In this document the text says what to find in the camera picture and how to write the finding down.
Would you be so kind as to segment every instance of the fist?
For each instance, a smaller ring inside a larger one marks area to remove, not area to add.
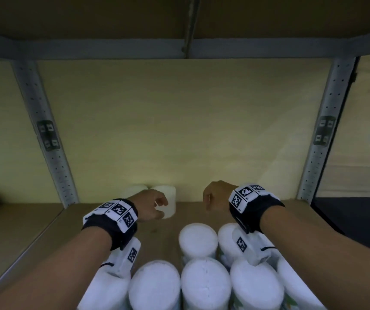
[[[165,195],[154,189],[145,189],[127,198],[134,203],[140,222],[162,219],[165,214],[155,209],[156,205],[167,205]]]
[[[229,211],[229,196],[238,186],[224,181],[211,182],[203,191],[203,203],[207,210]]]

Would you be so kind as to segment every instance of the white cylindrical container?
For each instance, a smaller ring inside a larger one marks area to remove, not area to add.
[[[242,251],[233,240],[233,231],[238,227],[237,223],[223,225],[218,231],[219,261],[229,270],[234,261],[242,257]]]
[[[268,264],[257,266],[238,259],[231,267],[233,310],[278,310],[284,299],[284,286]]]
[[[145,185],[132,185],[129,187],[126,187],[124,191],[120,194],[120,198],[129,198],[133,195],[136,195],[136,193],[141,192],[142,190],[148,189]]]
[[[183,265],[194,258],[215,258],[218,235],[206,224],[188,224],[179,233],[179,246],[183,253]]]
[[[131,280],[130,306],[133,310],[180,310],[180,292],[178,270],[167,261],[151,261]]]
[[[163,192],[167,199],[167,205],[156,207],[157,210],[165,214],[163,218],[167,219],[174,215],[176,211],[176,188],[174,186],[161,185],[152,187],[151,189]]]
[[[128,277],[121,279],[108,274],[100,268],[84,293],[78,310],[128,310],[127,290],[130,282]]]
[[[318,300],[306,283],[298,276],[286,259],[281,258],[277,264],[277,272],[286,289],[282,309],[287,310],[325,310],[326,307]]]
[[[263,241],[265,247],[275,247],[274,244],[263,233],[259,233],[260,239]],[[267,249],[271,253],[271,257],[267,260],[268,264],[277,270],[277,262],[282,257],[278,249]]]
[[[227,310],[231,279],[225,267],[212,258],[190,261],[182,271],[184,310]]]

